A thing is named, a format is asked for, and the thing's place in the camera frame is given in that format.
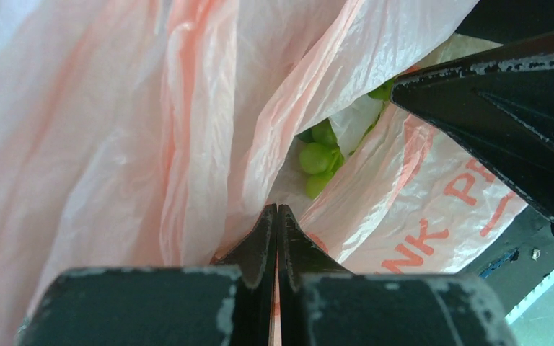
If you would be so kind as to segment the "green fake grapes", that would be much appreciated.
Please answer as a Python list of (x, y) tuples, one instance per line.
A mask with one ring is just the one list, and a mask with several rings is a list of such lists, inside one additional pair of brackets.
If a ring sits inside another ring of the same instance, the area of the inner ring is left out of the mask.
[[(373, 122), (365, 130), (355, 149), (348, 155), (352, 155), (355, 152), (362, 144), (366, 135), (376, 126), (382, 113), (387, 108), (394, 81), (395, 77), (367, 93), (367, 96), (371, 99), (381, 101), (382, 108), (380, 111), (377, 111)], [(335, 173), (343, 166), (346, 159), (340, 150), (337, 136), (328, 119), (312, 126), (310, 129), (299, 134), (297, 138), (306, 143), (298, 157), (302, 171), (309, 175), (305, 186), (306, 194), (313, 200), (325, 189)]]

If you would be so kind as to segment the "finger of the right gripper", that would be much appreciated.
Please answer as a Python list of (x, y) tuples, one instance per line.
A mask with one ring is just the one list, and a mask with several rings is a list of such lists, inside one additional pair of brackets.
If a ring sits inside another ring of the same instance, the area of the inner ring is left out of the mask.
[(399, 76), (390, 99), (554, 223), (554, 32)]

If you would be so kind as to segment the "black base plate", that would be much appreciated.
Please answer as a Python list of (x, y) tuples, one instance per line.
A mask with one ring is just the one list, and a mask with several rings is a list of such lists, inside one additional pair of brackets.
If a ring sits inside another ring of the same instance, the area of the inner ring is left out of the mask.
[(554, 236), (550, 222), (527, 207), (460, 272), (484, 279), (509, 313), (553, 270)]

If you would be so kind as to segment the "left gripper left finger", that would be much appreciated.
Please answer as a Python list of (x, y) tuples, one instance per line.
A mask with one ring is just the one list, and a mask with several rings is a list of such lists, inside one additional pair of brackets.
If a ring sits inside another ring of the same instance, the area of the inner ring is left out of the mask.
[(273, 336), (277, 216), (277, 205), (265, 206), (252, 231), (216, 262), (236, 266), (242, 274), (234, 298), (230, 345), (269, 345)]

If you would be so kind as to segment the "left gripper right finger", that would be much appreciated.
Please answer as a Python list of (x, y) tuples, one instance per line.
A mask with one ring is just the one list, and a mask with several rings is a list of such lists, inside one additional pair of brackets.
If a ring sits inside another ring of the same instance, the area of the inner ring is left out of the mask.
[(322, 315), (314, 288), (307, 282), (351, 271), (331, 258), (301, 229), (294, 212), (279, 205), (277, 221), (278, 284), (283, 345), (313, 345), (312, 325)]

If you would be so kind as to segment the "pink plastic bag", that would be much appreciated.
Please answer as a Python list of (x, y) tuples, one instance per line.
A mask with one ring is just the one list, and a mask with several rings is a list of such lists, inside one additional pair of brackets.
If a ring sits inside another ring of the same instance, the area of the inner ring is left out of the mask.
[[(474, 1), (0, 1), (0, 345), (61, 272), (206, 265), (268, 200), (355, 272), (457, 272), (526, 203), (372, 89)], [(345, 163), (315, 198), (297, 136)]]

